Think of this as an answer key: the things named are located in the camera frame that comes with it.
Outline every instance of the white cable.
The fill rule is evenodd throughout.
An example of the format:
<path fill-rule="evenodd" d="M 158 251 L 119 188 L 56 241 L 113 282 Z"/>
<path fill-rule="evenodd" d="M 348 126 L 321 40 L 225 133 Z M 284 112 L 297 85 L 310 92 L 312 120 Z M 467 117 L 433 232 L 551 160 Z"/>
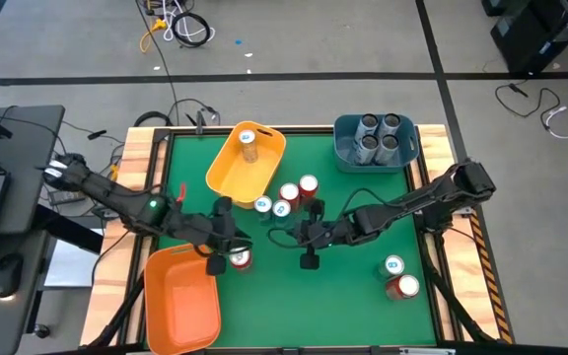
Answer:
<path fill-rule="evenodd" d="M 162 10 L 164 12 L 164 22 L 166 23 L 166 30 L 164 31 L 164 40 L 165 41 L 171 41 L 171 40 L 175 39 L 175 35 L 173 34 L 172 26 L 173 26 L 173 20 L 177 16 L 176 10 L 178 10 L 178 12 L 180 14 L 182 14 L 184 12 L 184 10 L 181 7 L 178 0 L 174 0 L 174 1 L 175 1 L 175 5 L 177 6 L 177 8 L 172 10 L 172 11 L 168 11 L 168 10 L 166 10 L 166 0 L 162 0 Z M 196 36 L 196 35 L 205 31 L 205 29 L 200 29 L 195 33 L 190 33 L 187 30 L 186 18 L 179 19 L 178 21 L 179 21 L 179 28 L 177 29 L 177 33 L 181 36 L 187 37 L 187 39 L 189 41 L 192 41 L 192 38 L 191 38 L 192 36 Z M 211 35 L 207 39 L 207 41 L 212 40 L 212 38 L 214 38 L 214 36 L 216 35 L 216 30 L 213 27 L 210 27 L 209 30 L 211 31 Z"/>
<path fill-rule="evenodd" d="M 552 136 L 554 136 L 555 138 L 558 139 L 568 139 L 568 136 L 561 136 L 559 134 L 554 133 L 551 130 L 551 126 L 549 126 L 549 121 L 551 120 L 551 118 L 555 117 L 556 115 L 558 115 L 560 112 L 564 111 L 567 109 L 567 106 L 561 106 L 558 109 L 552 110 L 549 112 L 549 116 L 547 117 L 547 119 L 545 120 L 544 124 L 547 126 L 547 130 L 549 131 L 549 134 L 551 134 Z"/>

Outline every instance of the green table surface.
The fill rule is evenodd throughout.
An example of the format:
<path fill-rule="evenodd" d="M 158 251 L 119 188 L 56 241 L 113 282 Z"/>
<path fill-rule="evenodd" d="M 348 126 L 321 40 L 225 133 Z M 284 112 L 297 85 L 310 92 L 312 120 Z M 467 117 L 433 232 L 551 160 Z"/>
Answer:
<path fill-rule="evenodd" d="M 217 195 L 205 175 L 227 136 L 175 138 L 168 181 L 177 196 L 186 184 L 184 212 L 208 212 Z M 284 157 L 267 195 L 277 199 L 279 186 L 312 174 L 319 180 L 318 197 L 325 200 L 325 219 L 334 219 L 346 198 L 359 187 L 391 199 L 407 191 L 404 174 L 344 174 L 334 164 L 331 135 L 288 135 Z M 350 207 L 377 203 L 365 193 Z M 212 347 L 369 346 L 435 344 L 432 317 L 424 287 L 413 220 L 395 222 L 376 241 L 355 248 L 339 246 L 318 251 L 319 270 L 299 266 L 303 248 L 285 249 L 266 237 L 268 226 L 257 223 L 253 210 L 234 207 L 237 225 L 253 239 L 253 265 L 239 273 L 228 265 L 217 277 L 221 332 Z M 291 237 L 277 233 L 282 243 Z M 159 248 L 182 244 L 160 238 Z M 373 276 L 389 254 L 405 262 L 405 273 L 420 281 L 413 299 L 389 300 L 384 284 Z"/>

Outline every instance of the orange bin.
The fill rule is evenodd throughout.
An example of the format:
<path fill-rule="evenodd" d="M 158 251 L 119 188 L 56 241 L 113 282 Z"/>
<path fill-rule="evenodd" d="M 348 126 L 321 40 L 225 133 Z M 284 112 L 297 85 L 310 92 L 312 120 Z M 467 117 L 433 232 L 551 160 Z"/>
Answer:
<path fill-rule="evenodd" d="M 155 252 L 144 269 L 148 346 L 183 354 L 211 345 L 221 330 L 216 278 L 192 245 Z"/>
<path fill-rule="evenodd" d="M 255 133 L 254 163 L 245 162 L 239 138 L 247 129 Z M 251 209 L 275 175 L 285 148 L 286 138 L 279 131 L 251 121 L 240 122 L 207 171 L 207 185 L 219 195 L 231 197 L 236 205 Z"/>

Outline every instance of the red can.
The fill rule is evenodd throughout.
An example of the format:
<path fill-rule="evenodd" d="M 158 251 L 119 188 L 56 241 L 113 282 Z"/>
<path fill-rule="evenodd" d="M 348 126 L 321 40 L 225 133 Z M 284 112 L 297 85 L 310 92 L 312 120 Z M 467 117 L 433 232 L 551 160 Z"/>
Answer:
<path fill-rule="evenodd" d="M 300 178 L 300 195 L 302 195 L 302 199 L 315 197 L 319 188 L 320 182 L 315 176 L 305 175 Z"/>
<path fill-rule="evenodd" d="M 292 211 L 297 211 L 300 207 L 300 189 L 294 183 L 284 183 L 280 187 L 280 199 L 287 201 Z"/>
<path fill-rule="evenodd" d="M 253 263 L 253 255 L 250 249 L 246 248 L 233 248 L 229 255 L 229 262 L 238 271 L 247 271 Z"/>
<path fill-rule="evenodd" d="M 411 275 L 394 277 L 385 284 L 385 293 L 392 300 L 406 300 L 415 297 L 420 291 L 418 279 Z"/>

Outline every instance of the yellow cable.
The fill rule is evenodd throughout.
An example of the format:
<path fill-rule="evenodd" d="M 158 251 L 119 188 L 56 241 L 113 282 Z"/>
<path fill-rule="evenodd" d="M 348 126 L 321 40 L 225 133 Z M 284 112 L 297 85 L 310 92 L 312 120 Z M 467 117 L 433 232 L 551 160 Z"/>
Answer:
<path fill-rule="evenodd" d="M 117 170 L 119 169 L 119 167 L 115 164 L 113 164 L 112 166 L 110 166 L 110 180 L 111 181 L 116 181 L 117 180 Z"/>
<path fill-rule="evenodd" d="M 148 48 L 150 47 L 150 36 L 152 36 L 155 31 L 165 30 L 168 26 L 166 25 L 166 22 L 164 22 L 164 20 L 157 19 L 155 25 L 151 24 L 150 27 L 151 30 L 142 35 L 142 37 L 139 39 L 139 50 L 141 50 L 142 53 L 146 53 L 148 51 Z"/>

